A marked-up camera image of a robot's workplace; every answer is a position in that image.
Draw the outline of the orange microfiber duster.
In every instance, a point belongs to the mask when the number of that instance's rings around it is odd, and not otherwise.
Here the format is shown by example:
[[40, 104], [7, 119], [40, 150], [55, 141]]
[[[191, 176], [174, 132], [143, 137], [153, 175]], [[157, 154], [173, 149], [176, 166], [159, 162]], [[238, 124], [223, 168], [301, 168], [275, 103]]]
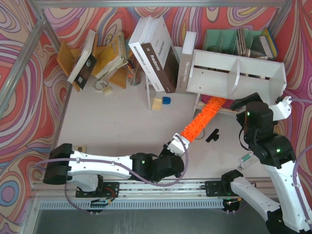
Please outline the orange microfiber duster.
[[192, 143], [206, 127], [206, 125], [214, 118], [222, 105], [227, 100], [221, 97], [212, 97], [206, 103], [202, 111], [192, 120], [192, 122], [185, 127], [181, 136]]

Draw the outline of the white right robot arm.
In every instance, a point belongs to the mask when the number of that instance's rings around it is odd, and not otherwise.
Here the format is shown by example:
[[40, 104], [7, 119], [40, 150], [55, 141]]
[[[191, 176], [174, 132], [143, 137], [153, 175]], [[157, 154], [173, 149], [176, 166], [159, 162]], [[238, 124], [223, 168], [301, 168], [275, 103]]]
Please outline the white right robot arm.
[[245, 143], [268, 172], [278, 201], [260, 192], [238, 170], [223, 174], [221, 184], [225, 192], [238, 195], [254, 208], [271, 234], [312, 232], [312, 210], [298, 176], [299, 161], [311, 146], [296, 156], [289, 139], [273, 130], [277, 121], [290, 116], [293, 101], [294, 98], [286, 96], [268, 105], [254, 93], [236, 99], [230, 106], [232, 110], [245, 107], [236, 119]]

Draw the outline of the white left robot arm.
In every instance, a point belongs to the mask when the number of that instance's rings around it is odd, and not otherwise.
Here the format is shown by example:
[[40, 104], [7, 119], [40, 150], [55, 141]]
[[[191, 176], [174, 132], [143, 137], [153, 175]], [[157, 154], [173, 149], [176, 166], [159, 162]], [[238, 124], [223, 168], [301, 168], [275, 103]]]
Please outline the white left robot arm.
[[84, 192], [100, 192], [104, 176], [156, 184], [164, 178], [184, 175], [187, 161], [182, 159], [188, 145], [171, 141], [163, 146], [160, 155], [136, 153], [130, 156], [98, 156], [74, 150], [64, 143], [49, 154], [45, 161], [43, 183], [48, 185], [74, 184]]

